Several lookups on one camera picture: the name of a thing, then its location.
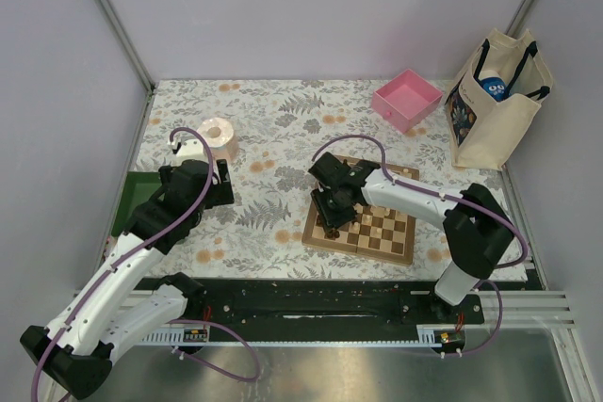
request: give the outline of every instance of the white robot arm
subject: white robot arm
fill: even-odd
[[[96,391],[113,364],[158,327],[181,316],[202,318],[204,288],[182,273],[163,279],[150,297],[126,313],[118,314],[118,310],[151,267],[199,224],[204,209],[234,202],[227,164],[218,161],[217,167],[218,174],[207,163],[194,160],[175,168],[162,167],[162,186],[134,210],[117,244],[79,296],[46,327],[30,326],[22,335],[21,344],[34,362],[41,359],[51,341],[58,339],[43,369],[75,398],[83,399]],[[199,198],[207,178],[212,178],[212,184],[190,216],[149,248],[127,256],[174,224]]]
[[[459,203],[435,198],[420,190],[393,184],[378,164],[361,160],[350,167],[330,153],[323,154],[310,173],[320,187],[312,199],[326,234],[356,219],[354,205],[400,210],[444,230],[452,262],[434,292],[449,305],[458,305],[480,280],[486,280],[513,240],[513,233],[481,212]],[[489,190],[473,184],[466,190],[441,188],[412,181],[414,187],[466,198],[507,219]]]

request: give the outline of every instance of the patterned table surface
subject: patterned table surface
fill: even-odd
[[[405,135],[370,108],[382,80],[205,81],[165,80],[155,100],[136,171],[170,163],[171,129],[196,129],[212,117],[228,119],[240,151],[230,165],[235,205],[206,211],[199,227],[154,267],[150,276],[178,271],[194,277],[436,280],[450,262],[444,234],[416,223],[410,266],[305,247],[302,231],[314,179],[306,172],[314,151],[330,138],[367,134],[379,139],[391,164],[419,169],[420,180],[438,186],[486,185],[506,205],[498,172],[456,169],[450,164],[448,126],[439,108]],[[443,83],[434,82],[439,88]],[[366,140],[342,140],[333,153],[380,160]],[[518,256],[515,242],[503,261]],[[523,281],[524,267],[498,270],[496,280]]]

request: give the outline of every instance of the pink box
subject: pink box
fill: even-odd
[[[442,91],[406,70],[373,93],[372,107],[403,133],[432,113],[441,97]]]

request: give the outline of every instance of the wooden chessboard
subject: wooden chessboard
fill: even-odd
[[[337,156],[355,164],[359,159]],[[390,172],[418,181],[418,169],[388,165]],[[393,209],[356,204],[358,221],[338,230],[338,237],[327,238],[318,219],[317,208],[310,202],[301,241],[309,247],[340,251],[394,264],[413,263],[415,218]]]

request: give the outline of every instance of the gray wall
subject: gray wall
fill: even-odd
[[[521,0],[112,0],[153,78],[450,76]]]
[[[19,345],[90,277],[145,93],[93,0],[0,0],[0,387]]]
[[[567,292],[603,390],[603,3],[540,0],[529,17],[557,85],[511,160],[553,289]]]

